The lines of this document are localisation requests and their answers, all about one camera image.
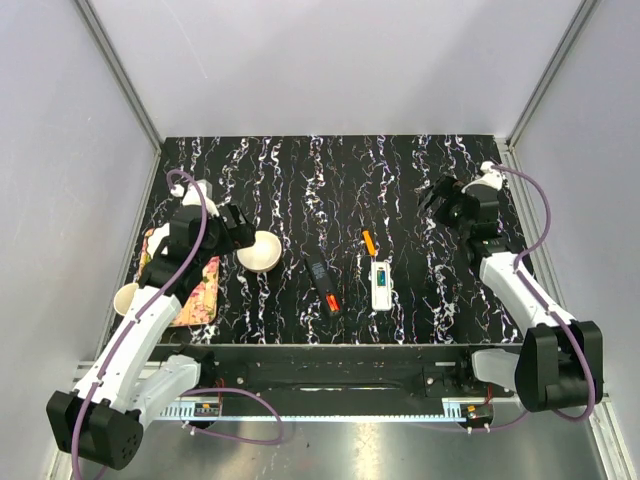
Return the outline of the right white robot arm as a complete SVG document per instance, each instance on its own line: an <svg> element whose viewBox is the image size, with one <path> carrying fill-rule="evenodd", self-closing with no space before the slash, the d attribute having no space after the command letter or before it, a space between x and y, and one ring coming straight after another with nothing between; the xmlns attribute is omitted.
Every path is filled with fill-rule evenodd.
<svg viewBox="0 0 640 480"><path fill-rule="evenodd" d="M476 396L489 384L518 395L526 411L552 411L586 420L603 395L603 335L592 321L578 321L527 270L499 231L500 174L465 184L443 176L426 188L422 210L458 233L471 271L502 303L524 336L516 353L476 350L454 375L456 387Z"/></svg>

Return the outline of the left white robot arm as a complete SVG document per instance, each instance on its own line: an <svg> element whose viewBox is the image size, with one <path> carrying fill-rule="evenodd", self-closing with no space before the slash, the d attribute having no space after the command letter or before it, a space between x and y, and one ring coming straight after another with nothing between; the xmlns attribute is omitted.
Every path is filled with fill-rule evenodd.
<svg viewBox="0 0 640 480"><path fill-rule="evenodd" d="M255 226L234 203L209 212L184 203L167 227L105 350L71 391L54 392L46 405L61 451L114 470L132 461L145 429L180 394L215 387L213 357L196 347L170 355L147 379L140 374L207 263L255 242Z"/></svg>

